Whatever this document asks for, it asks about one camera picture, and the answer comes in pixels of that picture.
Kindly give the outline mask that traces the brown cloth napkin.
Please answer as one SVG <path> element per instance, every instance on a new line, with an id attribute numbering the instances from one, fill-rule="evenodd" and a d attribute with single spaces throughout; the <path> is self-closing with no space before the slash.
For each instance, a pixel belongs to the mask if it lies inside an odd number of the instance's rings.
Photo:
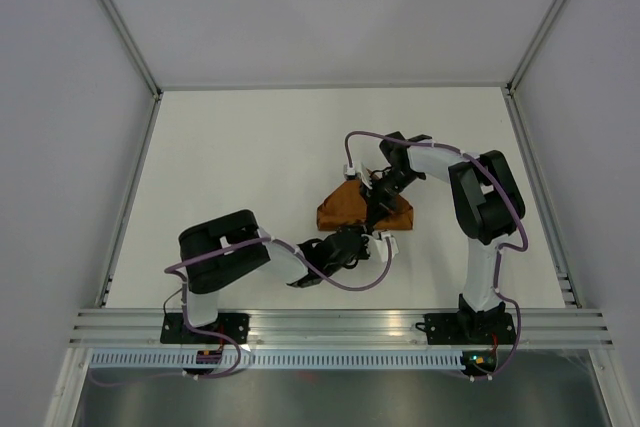
<path id="1" fill-rule="evenodd" d="M 367 205 L 361 192 L 366 186 L 359 180 L 346 180 L 317 208 L 316 226 L 321 232 L 337 231 L 342 226 L 361 225 L 366 221 Z M 375 224 L 376 230 L 410 231 L 414 225 L 414 208 L 401 195 L 391 211 Z"/>

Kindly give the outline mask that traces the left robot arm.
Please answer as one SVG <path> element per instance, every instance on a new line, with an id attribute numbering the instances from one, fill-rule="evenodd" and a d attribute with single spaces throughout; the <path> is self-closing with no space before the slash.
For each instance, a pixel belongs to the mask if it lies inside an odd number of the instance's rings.
<path id="1" fill-rule="evenodd" d="M 250 210 L 240 210 L 184 230 L 178 236 L 183 276 L 183 326 L 195 342 L 212 340 L 219 327 L 219 292 L 245 276 L 267 270 L 293 288 L 313 287 L 370 257 L 366 231 L 340 227 L 329 236 L 290 248 L 275 243 Z"/>

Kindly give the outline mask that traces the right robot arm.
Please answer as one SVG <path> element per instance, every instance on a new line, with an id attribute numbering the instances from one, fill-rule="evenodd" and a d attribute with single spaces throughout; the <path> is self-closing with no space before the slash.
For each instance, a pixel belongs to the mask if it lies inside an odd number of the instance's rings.
<path id="1" fill-rule="evenodd" d="M 465 154 L 427 136 L 406 139 L 399 132 L 382 137 L 379 148 L 389 166 L 361 189 L 366 226 L 389 219 L 404 189 L 431 176 L 450 186 L 456 220 L 468 239 L 456 312 L 427 314 L 417 329 L 431 345 L 514 344 L 516 328 L 499 292 L 499 274 L 509 236 L 524 230 L 526 207 L 504 154 Z"/>

